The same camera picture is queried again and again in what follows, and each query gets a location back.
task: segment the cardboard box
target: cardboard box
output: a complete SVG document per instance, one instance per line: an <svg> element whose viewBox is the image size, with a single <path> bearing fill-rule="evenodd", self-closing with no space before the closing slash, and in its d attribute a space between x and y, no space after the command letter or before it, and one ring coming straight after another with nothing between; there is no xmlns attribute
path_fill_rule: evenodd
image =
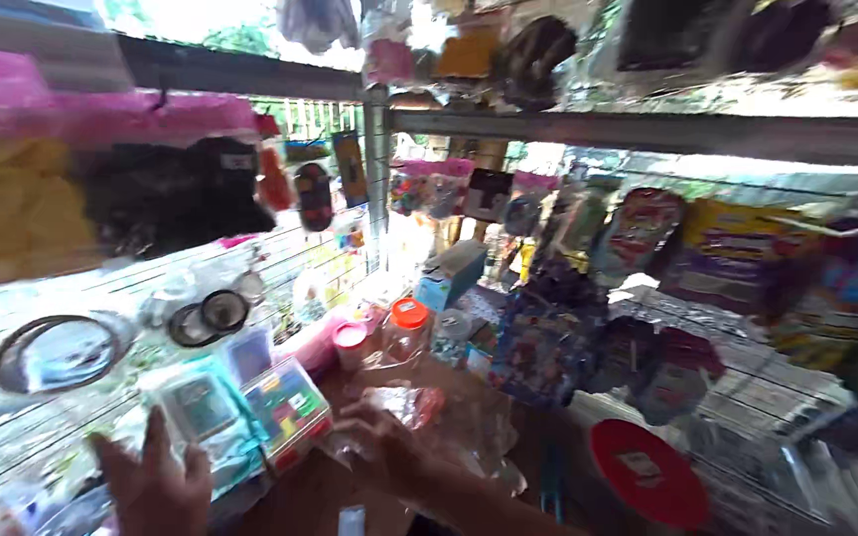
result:
<svg viewBox="0 0 858 536"><path fill-rule="evenodd" d="M483 275L487 253L479 240L462 240L426 261L416 300L437 313L451 307Z"/></svg>

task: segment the shelf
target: shelf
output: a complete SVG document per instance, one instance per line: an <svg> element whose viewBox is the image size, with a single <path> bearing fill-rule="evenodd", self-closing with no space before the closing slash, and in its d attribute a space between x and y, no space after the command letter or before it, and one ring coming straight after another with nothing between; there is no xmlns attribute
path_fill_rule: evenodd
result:
<svg viewBox="0 0 858 536"><path fill-rule="evenodd" d="M394 110L394 131L858 166L858 118Z"/></svg>
<svg viewBox="0 0 858 536"><path fill-rule="evenodd" d="M363 100L358 72L315 67L258 55L118 35L125 63L142 88L217 91L309 100Z"/></svg>

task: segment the pink container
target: pink container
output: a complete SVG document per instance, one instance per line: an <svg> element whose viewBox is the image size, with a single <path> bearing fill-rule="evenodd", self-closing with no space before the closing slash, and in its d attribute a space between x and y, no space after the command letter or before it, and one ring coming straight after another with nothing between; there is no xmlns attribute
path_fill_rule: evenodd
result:
<svg viewBox="0 0 858 536"><path fill-rule="evenodd" d="M369 330L363 323L342 323L333 332L333 344L340 354L340 367L343 370L357 370L362 366L363 348Z"/></svg>

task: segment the pink lid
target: pink lid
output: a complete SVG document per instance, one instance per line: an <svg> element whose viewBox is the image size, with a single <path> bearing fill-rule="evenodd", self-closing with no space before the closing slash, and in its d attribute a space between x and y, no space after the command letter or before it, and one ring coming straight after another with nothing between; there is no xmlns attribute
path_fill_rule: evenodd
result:
<svg viewBox="0 0 858 536"><path fill-rule="evenodd" d="M341 323L333 332L333 344L343 350L359 348L369 335L366 325L362 323Z"/></svg>

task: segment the yellow cloth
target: yellow cloth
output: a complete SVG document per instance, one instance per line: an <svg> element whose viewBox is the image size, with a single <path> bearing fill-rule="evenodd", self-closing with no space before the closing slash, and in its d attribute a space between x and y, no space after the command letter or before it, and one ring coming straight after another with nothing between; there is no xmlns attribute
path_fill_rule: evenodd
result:
<svg viewBox="0 0 858 536"><path fill-rule="evenodd" d="M0 282L97 262L85 203L62 178L67 162L53 139L0 142Z"/></svg>

